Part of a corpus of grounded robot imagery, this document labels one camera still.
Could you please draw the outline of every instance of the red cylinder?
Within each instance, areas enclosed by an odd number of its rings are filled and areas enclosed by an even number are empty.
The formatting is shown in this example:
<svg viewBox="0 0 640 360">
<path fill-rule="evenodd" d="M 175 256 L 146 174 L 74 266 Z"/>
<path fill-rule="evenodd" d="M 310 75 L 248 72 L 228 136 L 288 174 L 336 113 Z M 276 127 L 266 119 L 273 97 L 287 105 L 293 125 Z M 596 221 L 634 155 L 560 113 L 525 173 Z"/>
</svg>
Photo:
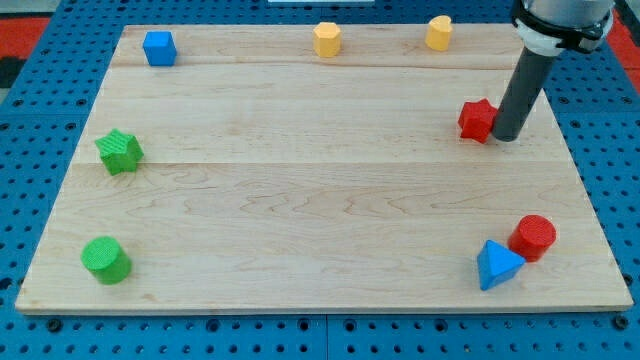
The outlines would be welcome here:
<svg viewBox="0 0 640 360">
<path fill-rule="evenodd" d="M 556 228 L 540 215 L 527 215 L 509 237 L 509 249 L 527 259 L 538 261 L 556 241 Z"/>
</svg>

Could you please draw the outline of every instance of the green cylinder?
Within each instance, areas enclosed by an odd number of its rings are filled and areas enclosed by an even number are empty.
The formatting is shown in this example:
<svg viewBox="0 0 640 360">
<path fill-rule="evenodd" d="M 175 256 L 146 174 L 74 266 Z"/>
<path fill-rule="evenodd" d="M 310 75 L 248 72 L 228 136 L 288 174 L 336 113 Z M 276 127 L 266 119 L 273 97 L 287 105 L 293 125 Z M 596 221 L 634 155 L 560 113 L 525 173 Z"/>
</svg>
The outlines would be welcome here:
<svg viewBox="0 0 640 360">
<path fill-rule="evenodd" d="M 81 260 L 84 267 L 105 285 L 119 283 L 131 272 L 131 259 L 110 236 L 91 240 L 82 250 Z"/>
</svg>

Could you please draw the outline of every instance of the blue block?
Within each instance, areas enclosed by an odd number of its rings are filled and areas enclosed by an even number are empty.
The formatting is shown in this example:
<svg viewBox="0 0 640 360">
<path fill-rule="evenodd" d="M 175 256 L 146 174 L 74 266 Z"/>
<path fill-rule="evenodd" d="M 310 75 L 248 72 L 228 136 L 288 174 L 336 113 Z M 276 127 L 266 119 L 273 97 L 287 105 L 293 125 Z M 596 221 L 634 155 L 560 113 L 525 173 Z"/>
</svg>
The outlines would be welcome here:
<svg viewBox="0 0 640 360">
<path fill-rule="evenodd" d="M 149 31 L 142 48 L 151 66 L 173 66 L 178 54 L 169 31 Z"/>
<path fill-rule="evenodd" d="M 480 289 L 489 290 L 513 278 L 526 260 L 493 240 L 487 240 L 478 254 Z"/>
</svg>

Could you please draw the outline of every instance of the blue pegboard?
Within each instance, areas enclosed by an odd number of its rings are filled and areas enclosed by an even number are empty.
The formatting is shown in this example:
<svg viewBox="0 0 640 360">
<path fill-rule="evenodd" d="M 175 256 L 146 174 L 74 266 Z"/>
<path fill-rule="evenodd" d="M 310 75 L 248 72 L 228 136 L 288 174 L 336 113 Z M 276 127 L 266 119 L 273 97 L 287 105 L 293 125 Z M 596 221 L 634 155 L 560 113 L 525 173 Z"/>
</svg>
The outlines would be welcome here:
<svg viewBox="0 0 640 360">
<path fill-rule="evenodd" d="M 0 107 L 0 359 L 633 358 L 622 314 L 23 317 L 14 309 L 75 145 L 126 24 L 508 22 L 511 0 L 271 7 L 264 0 L 63 0 Z M 640 285 L 638 94 L 605 45 L 564 53 L 545 89 L 632 295 Z"/>
</svg>

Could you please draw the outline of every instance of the wooden board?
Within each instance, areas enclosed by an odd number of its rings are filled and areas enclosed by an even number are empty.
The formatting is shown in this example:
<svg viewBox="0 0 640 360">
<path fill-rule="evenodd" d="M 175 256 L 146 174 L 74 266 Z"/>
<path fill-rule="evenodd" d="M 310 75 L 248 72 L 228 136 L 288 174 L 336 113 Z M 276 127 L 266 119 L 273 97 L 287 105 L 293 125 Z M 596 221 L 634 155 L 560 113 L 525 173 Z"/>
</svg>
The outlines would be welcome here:
<svg viewBox="0 0 640 360">
<path fill-rule="evenodd" d="M 125 28 L 17 308 L 27 314 L 488 313 L 622 310 L 631 297 L 544 96 L 519 141 L 458 138 L 465 101 L 498 104 L 522 44 L 509 25 L 342 26 L 320 59 L 312 26 L 170 26 L 174 67 L 150 68 L 150 26 Z M 111 177 L 93 141 L 137 135 L 137 173 Z M 480 291 L 476 255 L 530 213 L 557 243 Z M 82 247 L 111 235 L 134 262 L 101 286 Z"/>
</svg>

